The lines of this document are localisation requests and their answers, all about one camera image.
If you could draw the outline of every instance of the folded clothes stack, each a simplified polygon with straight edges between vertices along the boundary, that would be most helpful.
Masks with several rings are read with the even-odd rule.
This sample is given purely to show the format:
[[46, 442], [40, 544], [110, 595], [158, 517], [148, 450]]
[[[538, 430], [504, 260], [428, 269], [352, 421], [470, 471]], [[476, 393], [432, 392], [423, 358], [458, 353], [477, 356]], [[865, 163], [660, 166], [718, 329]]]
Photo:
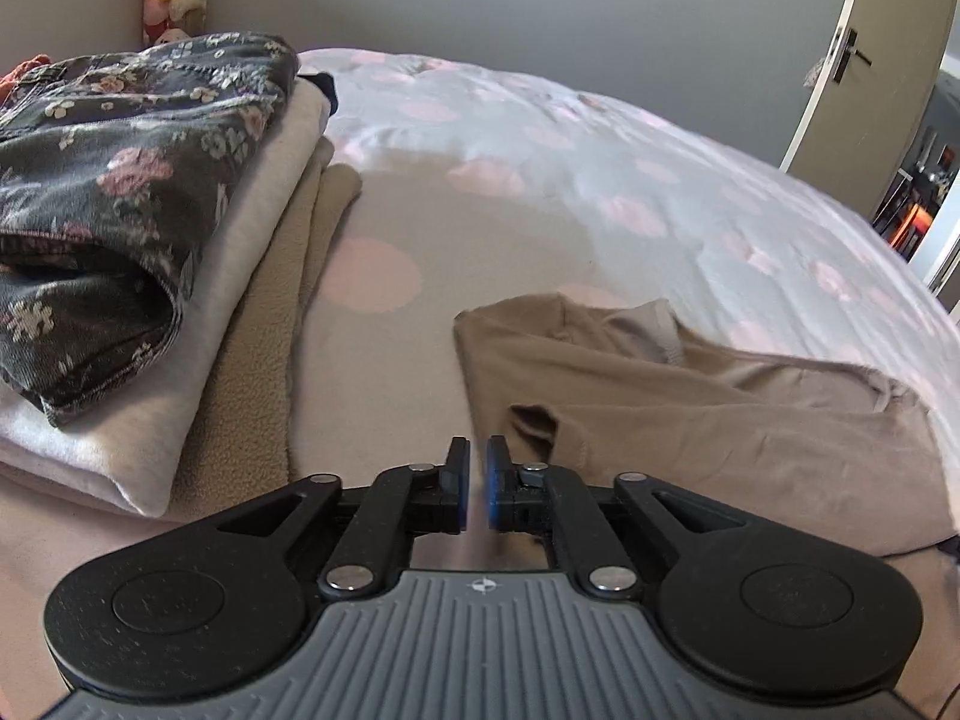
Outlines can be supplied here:
[[178, 517], [287, 481], [290, 347], [360, 186], [325, 173], [332, 81], [296, 69], [229, 33], [0, 106], [0, 464], [148, 517], [179, 466]]

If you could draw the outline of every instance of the black cable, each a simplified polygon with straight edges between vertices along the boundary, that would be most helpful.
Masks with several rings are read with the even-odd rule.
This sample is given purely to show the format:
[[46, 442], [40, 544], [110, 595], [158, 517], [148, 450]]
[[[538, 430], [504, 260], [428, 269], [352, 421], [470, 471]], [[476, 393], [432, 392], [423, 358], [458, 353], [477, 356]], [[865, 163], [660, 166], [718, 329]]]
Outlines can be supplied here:
[[947, 701], [944, 701], [944, 705], [940, 707], [940, 711], [937, 712], [937, 716], [934, 718], [934, 720], [944, 720], [944, 714], [947, 713], [950, 702], [957, 697], [957, 693], [960, 693], [960, 683], [954, 685], [953, 690], [950, 690], [950, 694], [947, 696]]

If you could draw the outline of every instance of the white folded garment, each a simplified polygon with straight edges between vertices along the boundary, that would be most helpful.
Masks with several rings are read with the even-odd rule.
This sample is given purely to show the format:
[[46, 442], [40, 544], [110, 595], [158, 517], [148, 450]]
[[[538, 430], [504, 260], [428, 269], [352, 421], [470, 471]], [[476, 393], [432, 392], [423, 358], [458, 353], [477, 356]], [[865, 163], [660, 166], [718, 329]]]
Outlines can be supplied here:
[[62, 429], [0, 385], [0, 461], [146, 517], [170, 501], [176, 465], [233, 309], [267, 250], [330, 104], [298, 79], [197, 274], [174, 346], [155, 365]]

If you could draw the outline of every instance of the door handle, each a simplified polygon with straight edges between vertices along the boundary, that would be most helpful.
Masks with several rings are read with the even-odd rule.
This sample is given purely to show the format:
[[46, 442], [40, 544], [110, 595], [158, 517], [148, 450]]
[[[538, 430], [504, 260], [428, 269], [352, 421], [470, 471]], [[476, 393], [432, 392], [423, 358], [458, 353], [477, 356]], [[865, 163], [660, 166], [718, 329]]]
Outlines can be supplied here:
[[847, 37], [840, 49], [840, 61], [837, 62], [836, 70], [833, 71], [833, 82], [840, 83], [847, 71], [847, 65], [850, 64], [851, 57], [856, 57], [867, 63], [867, 67], [874, 66], [872, 60], [856, 47], [856, 30], [851, 26], [847, 30]]

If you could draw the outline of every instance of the orange object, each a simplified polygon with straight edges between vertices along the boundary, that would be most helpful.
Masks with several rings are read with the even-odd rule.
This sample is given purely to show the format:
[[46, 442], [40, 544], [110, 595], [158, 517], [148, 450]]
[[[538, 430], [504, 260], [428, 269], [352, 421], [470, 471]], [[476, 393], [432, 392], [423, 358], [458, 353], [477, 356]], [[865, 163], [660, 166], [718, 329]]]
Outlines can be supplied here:
[[921, 235], [926, 235], [926, 231], [930, 229], [930, 225], [932, 224], [933, 217], [928, 211], [923, 210], [923, 207], [920, 206], [919, 203], [914, 203], [913, 207], [904, 217], [904, 221], [896, 228], [894, 237], [890, 239], [891, 247], [898, 248], [912, 230], [916, 230]]
[[25, 76], [30, 71], [37, 69], [38, 67], [43, 67], [44, 65], [50, 64], [50, 57], [42, 53], [41, 55], [35, 56], [33, 59], [27, 62], [21, 62], [15, 68], [13, 68], [6, 76], [0, 76], [0, 105], [2, 105], [13, 91], [13, 87], [16, 86], [20, 79]]

